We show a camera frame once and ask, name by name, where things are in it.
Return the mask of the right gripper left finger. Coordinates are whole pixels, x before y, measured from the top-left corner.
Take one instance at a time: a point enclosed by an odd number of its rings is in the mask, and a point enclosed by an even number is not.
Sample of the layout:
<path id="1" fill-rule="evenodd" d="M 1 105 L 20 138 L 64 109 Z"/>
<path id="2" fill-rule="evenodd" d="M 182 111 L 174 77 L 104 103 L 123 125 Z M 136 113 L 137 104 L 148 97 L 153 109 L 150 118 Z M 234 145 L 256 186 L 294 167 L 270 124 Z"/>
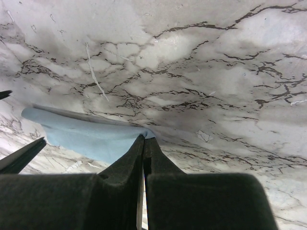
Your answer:
<path id="1" fill-rule="evenodd" d="M 1 229 L 141 229 L 143 145 L 97 174 L 0 174 Z"/>

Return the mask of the light blue cleaning cloth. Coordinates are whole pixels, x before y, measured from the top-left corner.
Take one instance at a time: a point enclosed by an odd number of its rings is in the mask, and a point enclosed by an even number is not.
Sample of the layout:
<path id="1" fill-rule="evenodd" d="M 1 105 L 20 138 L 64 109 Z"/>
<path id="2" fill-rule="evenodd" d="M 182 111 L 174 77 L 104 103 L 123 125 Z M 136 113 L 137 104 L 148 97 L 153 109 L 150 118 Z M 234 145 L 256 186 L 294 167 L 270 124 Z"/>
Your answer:
<path id="1" fill-rule="evenodd" d="M 143 127 L 95 123 L 33 107 L 25 108 L 22 117 L 40 124 L 51 145 L 109 164 L 122 157 L 138 136 L 155 137 Z"/>

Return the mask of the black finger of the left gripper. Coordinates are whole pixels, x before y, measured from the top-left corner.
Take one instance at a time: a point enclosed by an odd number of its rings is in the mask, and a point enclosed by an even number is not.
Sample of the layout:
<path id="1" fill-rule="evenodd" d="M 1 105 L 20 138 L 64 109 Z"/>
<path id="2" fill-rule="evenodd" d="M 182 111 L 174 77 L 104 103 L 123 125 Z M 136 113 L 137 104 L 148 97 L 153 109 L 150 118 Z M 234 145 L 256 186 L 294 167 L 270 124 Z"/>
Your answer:
<path id="1" fill-rule="evenodd" d="M 0 100 L 3 100 L 5 98 L 9 97 L 11 93 L 12 93 L 11 90 L 0 92 Z"/>
<path id="2" fill-rule="evenodd" d="M 46 141 L 42 137 L 1 159 L 0 173 L 19 174 L 45 146 Z"/>

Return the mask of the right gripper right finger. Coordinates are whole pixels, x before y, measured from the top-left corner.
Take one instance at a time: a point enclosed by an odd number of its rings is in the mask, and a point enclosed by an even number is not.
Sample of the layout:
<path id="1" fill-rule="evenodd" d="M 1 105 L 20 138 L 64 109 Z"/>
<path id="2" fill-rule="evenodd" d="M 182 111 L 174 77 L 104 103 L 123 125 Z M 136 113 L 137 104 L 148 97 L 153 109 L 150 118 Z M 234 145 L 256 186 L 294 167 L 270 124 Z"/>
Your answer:
<path id="1" fill-rule="evenodd" d="M 246 173 L 188 174 L 144 142 L 148 227 L 151 230 L 275 230 L 271 207 L 256 177 Z"/>

